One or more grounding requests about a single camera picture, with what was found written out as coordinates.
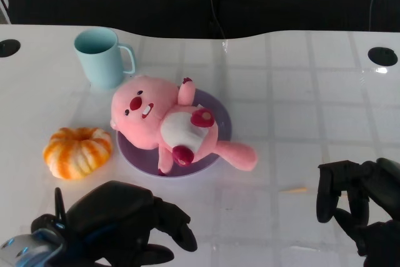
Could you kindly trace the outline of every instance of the plush toy ear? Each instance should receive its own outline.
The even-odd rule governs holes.
[[[114,120],[110,120],[110,125],[111,125],[111,128],[112,129],[114,129],[114,130],[118,130],[118,128],[117,128],[117,124],[114,122]]]

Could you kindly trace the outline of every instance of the stuffed animal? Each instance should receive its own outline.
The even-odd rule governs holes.
[[[188,167],[210,153],[237,169],[254,169],[256,152],[240,143],[218,141],[213,112],[192,106],[195,91],[189,78],[178,89],[164,79],[136,76],[112,98],[111,127],[137,148],[158,147],[158,168],[164,174],[174,161]]]

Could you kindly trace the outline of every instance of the plush toy arm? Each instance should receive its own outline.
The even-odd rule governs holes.
[[[158,147],[158,170],[168,174],[173,168],[173,154],[164,147]]]
[[[185,78],[181,87],[179,88],[179,94],[177,96],[177,103],[180,106],[191,106],[194,99],[194,93],[196,87],[190,78]]]

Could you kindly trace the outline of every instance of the white table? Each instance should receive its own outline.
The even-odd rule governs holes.
[[[91,89],[74,53],[73,40],[84,29],[0,26],[0,41],[22,44],[0,59],[0,241],[53,213],[56,186],[68,208],[116,179],[151,189],[192,217],[195,253],[151,234],[176,254],[165,266],[362,266],[335,221],[317,222],[317,166],[380,156],[400,161],[400,63],[382,69],[367,57],[375,46],[399,55],[400,34],[287,31],[210,41],[116,31],[133,46],[137,73],[177,84],[190,77],[219,98],[231,114],[234,139],[253,145],[259,164],[245,173],[220,160],[188,178],[160,179],[130,167],[116,149],[85,180],[66,182],[53,178],[42,159],[49,137],[63,126],[111,132],[114,91]],[[307,192],[283,193],[299,187]],[[348,209],[346,201],[341,198],[340,207]],[[389,219],[370,207],[371,223]]]

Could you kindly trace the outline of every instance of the plush toy foot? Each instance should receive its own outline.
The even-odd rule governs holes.
[[[193,162],[194,153],[186,146],[179,145],[172,149],[172,157],[175,163],[182,167],[187,167]]]
[[[158,175],[159,176],[167,176],[165,173],[163,173],[160,169],[158,169]]]
[[[199,128],[210,128],[214,125],[215,119],[213,112],[209,109],[203,108],[192,113],[192,118],[190,119],[193,125]]]

